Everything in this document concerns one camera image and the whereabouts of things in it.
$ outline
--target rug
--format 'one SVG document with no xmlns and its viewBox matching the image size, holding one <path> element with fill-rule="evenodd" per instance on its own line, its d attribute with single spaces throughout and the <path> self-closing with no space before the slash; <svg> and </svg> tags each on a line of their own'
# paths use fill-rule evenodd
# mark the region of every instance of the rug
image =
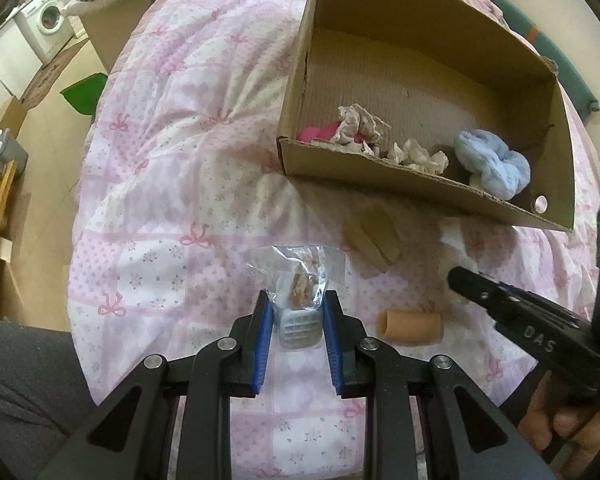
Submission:
<svg viewBox="0 0 600 480">
<path fill-rule="evenodd" d="M 76 43 L 68 49 L 63 50 L 53 58 L 51 63 L 38 70 L 38 73 L 35 75 L 33 81 L 31 81 L 22 97 L 22 105 L 25 110 L 31 110 L 40 104 L 42 99 L 49 93 L 49 90 L 51 90 L 53 83 L 56 82 L 56 79 L 58 79 L 62 70 L 66 68 L 69 62 L 88 41 L 89 39 L 87 38 L 86 40 L 82 40 L 80 43 Z"/>
</svg>

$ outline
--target pink floral quilt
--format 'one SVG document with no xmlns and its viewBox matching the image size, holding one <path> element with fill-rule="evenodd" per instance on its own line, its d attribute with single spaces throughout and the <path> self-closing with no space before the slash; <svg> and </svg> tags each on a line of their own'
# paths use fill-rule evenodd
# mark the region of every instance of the pink floral quilt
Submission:
<svg viewBox="0 0 600 480">
<path fill-rule="evenodd" d="M 369 333 L 386 308 L 439 310 L 437 345 L 399 348 L 457 361 L 496 402 L 533 361 L 472 304 L 450 308 L 438 277 L 439 205 L 289 179 L 276 125 L 305 0 L 158 0 L 110 75 L 90 131 L 68 313 L 100 402 L 147 354 L 195 353 L 254 305 L 240 254 L 258 246 L 348 250 L 344 222 L 381 203 L 397 221 L 402 258 L 385 275 L 352 251 L 345 310 Z M 498 20 L 489 0 L 464 0 Z M 600 164 L 568 98 L 576 170 L 572 234 L 458 216 L 480 270 L 591 313 Z M 264 392 L 232 402 L 234 478 L 332 478 L 362 468 L 364 402 L 336 398 L 323 348 L 273 349 Z"/>
</svg>

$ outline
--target clear plastic package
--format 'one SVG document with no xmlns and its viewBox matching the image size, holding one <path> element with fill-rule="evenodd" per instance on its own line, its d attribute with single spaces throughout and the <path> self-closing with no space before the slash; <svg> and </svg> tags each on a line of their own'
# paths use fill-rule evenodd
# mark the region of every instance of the clear plastic package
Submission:
<svg viewBox="0 0 600 480">
<path fill-rule="evenodd" d="M 328 283 L 344 283 L 345 254 L 325 246 L 268 246 L 244 253 L 274 307 L 280 346 L 310 348 L 322 339 L 322 298 Z"/>
</svg>

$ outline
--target washing machine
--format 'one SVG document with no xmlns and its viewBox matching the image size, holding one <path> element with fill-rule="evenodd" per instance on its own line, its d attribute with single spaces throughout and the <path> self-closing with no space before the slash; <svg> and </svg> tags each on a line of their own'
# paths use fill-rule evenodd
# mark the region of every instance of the washing machine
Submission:
<svg viewBox="0 0 600 480">
<path fill-rule="evenodd" d="M 32 0 L 16 14 L 15 20 L 27 42 L 47 65 L 71 39 L 74 30 L 60 14 L 62 0 Z"/>
</svg>

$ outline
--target gray pants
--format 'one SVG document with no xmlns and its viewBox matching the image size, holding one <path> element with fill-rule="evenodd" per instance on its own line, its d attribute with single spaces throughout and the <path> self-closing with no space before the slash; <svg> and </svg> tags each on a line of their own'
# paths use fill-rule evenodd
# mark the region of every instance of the gray pants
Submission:
<svg viewBox="0 0 600 480">
<path fill-rule="evenodd" d="M 0 321 L 0 479 L 36 478 L 93 408 L 69 333 Z"/>
</svg>

